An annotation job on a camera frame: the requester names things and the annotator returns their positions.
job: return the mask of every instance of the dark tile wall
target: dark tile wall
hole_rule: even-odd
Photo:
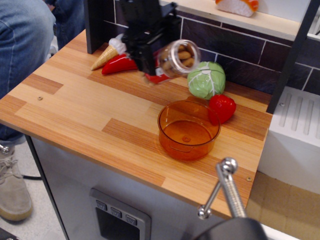
[[[300,50],[287,86],[320,95],[320,42],[307,38]]]
[[[104,1],[104,8],[114,13],[104,15],[105,42],[123,33],[127,23],[119,1]],[[177,12],[182,18],[181,38],[195,42],[201,50],[202,61],[222,65],[226,80],[272,94],[292,41],[243,29],[189,13]],[[298,65],[299,80],[290,78],[289,85],[301,87],[306,69]]]

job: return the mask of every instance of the metal handle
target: metal handle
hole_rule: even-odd
[[[2,146],[2,145],[0,144],[0,150],[1,150],[1,153],[7,155],[7,154],[9,153],[9,151],[10,151],[10,148],[7,147],[7,146]]]
[[[234,174],[238,169],[237,161],[232,157],[226,157],[221,161],[221,163],[218,163],[215,168],[218,175],[218,182],[215,185],[207,203],[198,208],[199,218],[207,219],[211,215],[210,206],[218,195],[221,187],[232,217],[246,218],[247,214],[244,205],[241,201],[237,186],[232,178],[232,174]]]

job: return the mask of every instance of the translucent orange bowl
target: translucent orange bowl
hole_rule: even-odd
[[[189,97],[163,108],[158,116],[159,141],[174,159],[199,160],[214,147],[221,125],[201,98]]]

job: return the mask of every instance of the tiled floor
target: tiled floor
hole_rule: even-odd
[[[16,146],[16,158],[21,174],[40,176],[27,142]],[[41,180],[25,180],[33,211],[29,218],[12,222],[0,217],[0,228],[21,240],[65,240],[65,236]]]
[[[258,172],[248,216],[301,240],[320,239],[320,195]]]

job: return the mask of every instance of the wooden countertop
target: wooden countertop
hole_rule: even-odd
[[[180,198],[206,203],[215,184],[215,166],[238,161],[234,180],[244,205],[251,192],[272,115],[271,96],[227,82],[224,94],[237,109],[224,123],[205,158],[170,158],[158,139],[158,114],[167,104],[191,96],[183,77],[147,85],[137,71],[103,76],[90,67],[105,49],[87,53],[82,32],[0,100],[0,123],[105,168]],[[230,216],[222,191],[214,214]]]

